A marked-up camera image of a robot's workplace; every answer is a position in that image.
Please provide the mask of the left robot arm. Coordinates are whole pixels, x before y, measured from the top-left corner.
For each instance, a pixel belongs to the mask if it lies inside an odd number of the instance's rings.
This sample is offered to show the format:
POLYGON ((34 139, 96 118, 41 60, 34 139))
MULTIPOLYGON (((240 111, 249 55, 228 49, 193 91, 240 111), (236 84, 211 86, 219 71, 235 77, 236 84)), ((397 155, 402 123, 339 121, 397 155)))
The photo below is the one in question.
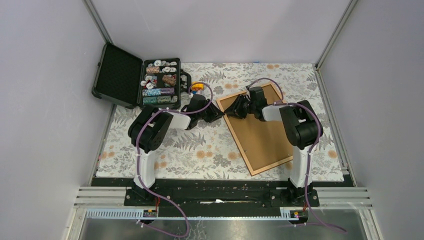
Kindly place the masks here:
POLYGON ((131 185, 136 199, 144 206, 155 200, 154 186, 157 149, 172 129, 191 130, 199 121, 213 123, 224 116, 211 99, 195 94, 181 110, 146 105, 128 129, 136 149, 136 172, 131 185))

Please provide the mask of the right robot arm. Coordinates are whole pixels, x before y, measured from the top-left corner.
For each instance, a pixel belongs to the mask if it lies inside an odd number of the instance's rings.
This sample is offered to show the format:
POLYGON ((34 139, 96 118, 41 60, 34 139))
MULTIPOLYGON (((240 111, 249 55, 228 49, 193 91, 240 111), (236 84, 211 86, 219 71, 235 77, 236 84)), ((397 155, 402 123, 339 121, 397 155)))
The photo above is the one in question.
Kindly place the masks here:
POLYGON ((312 155, 323 135, 319 118, 308 100, 269 104, 262 87, 251 87, 248 91, 248 94, 239 94, 224 113, 237 119, 253 115, 261 122, 282 123, 287 140, 293 147, 293 169, 281 197, 293 206, 307 205, 313 197, 309 175, 312 155))

